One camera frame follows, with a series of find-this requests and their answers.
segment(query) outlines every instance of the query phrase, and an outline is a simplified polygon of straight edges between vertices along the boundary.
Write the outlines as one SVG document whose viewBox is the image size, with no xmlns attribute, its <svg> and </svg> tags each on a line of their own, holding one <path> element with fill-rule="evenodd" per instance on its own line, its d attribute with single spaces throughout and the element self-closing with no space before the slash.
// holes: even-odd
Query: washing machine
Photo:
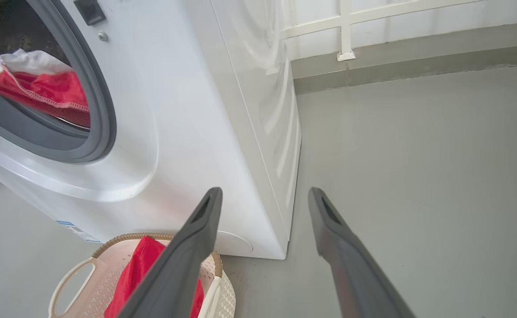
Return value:
<svg viewBox="0 0 517 318">
<path fill-rule="evenodd" d="M 281 18 L 277 0 L 0 0 L 0 55 L 67 63 L 90 115 L 0 96 L 0 182 L 100 243 L 175 233 L 221 187 L 217 251 L 285 258 L 301 130 Z"/>
</svg>

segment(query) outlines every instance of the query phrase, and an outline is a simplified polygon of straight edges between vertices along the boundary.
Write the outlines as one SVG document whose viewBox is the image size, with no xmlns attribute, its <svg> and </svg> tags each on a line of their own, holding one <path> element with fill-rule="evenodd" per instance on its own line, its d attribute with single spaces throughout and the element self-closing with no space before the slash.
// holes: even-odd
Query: floor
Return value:
<svg viewBox="0 0 517 318">
<path fill-rule="evenodd" d="M 288 257 L 222 256 L 236 317 L 340 316 L 309 219 L 316 186 L 418 318 L 517 318 L 517 67 L 299 95 L 298 106 Z M 0 185 L 0 317 L 46 316 L 70 264 L 96 248 Z"/>
</svg>

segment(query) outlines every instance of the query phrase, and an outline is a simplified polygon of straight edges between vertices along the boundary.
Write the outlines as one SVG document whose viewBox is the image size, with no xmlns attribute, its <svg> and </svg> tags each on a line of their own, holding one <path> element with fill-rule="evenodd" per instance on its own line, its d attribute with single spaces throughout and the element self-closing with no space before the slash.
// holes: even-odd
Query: basket rim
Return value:
<svg viewBox="0 0 517 318">
<path fill-rule="evenodd" d="M 93 254 L 91 254 L 91 257 L 98 258 L 103 254 L 103 252 L 107 251 L 108 248 L 111 246 L 122 242 L 124 240 L 133 240 L 133 239 L 141 239 L 143 237 L 149 237 L 151 239 L 160 239 L 160 240 L 172 240 L 174 238 L 173 234 L 169 233 L 157 233 L 157 232 L 145 232 L 145 233 L 129 233 L 129 234 L 123 234 L 119 235 L 118 237 L 115 237 L 111 240 L 108 240 L 107 243 L 104 243 L 99 247 Z M 211 256 L 213 257 L 213 260 L 215 262 L 215 276 L 222 277 L 223 276 L 223 262 L 221 260 L 220 255 L 216 252 L 216 250 L 213 250 L 211 252 Z"/>
</svg>

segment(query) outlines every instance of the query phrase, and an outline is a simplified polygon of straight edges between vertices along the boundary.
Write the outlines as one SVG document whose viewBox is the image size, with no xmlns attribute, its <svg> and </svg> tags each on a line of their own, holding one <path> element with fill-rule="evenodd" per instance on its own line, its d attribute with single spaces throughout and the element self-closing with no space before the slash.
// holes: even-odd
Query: laundry basket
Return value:
<svg viewBox="0 0 517 318">
<path fill-rule="evenodd" d="M 167 246 L 172 234 L 133 233 L 115 237 L 103 244 L 95 253 L 72 268 L 59 282 L 50 300 L 49 318 L 103 318 L 103 312 L 113 299 L 121 272 L 131 260 L 131 255 L 143 237 L 150 237 Z M 87 264 L 93 269 L 81 289 L 63 314 L 56 314 L 58 297 L 67 282 Z M 204 302 L 198 318 L 232 318 L 236 299 L 233 286 L 223 271 L 221 257 L 213 251 L 200 267 L 200 280 L 204 288 Z"/>
</svg>

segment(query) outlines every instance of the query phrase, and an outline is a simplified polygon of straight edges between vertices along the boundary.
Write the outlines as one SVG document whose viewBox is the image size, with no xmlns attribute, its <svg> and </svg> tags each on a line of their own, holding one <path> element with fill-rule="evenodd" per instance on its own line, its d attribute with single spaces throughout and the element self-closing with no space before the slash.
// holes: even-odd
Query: white metal railing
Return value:
<svg viewBox="0 0 517 318">
<path fill-rule="evenodd" d="M 351 44 L 352 24 L 411 12 L 456 6 L 458 4 L 468 4 L 470 2 L 478 1 L 483 0 L 410 0 L 408 2 L 401 2 L 399 4 L 388 4 L 387 6 L 381 6 L 358 12 L 351 12 L 351 0 L 339 0 L 340 14 L 338 16 L 333 16 L 331 18 L 312 21 L 304 24 L 298 24 L 296 26 L 287 28 L 285 31 L 287 38 L 293 38 L 295 36 L 311 34 L 317 31 L 340 27 L 341 52 L 337 57 L 337 60 L 352 60 L 355 58 L 355 53 L 353 52 Z"/>
</svg>

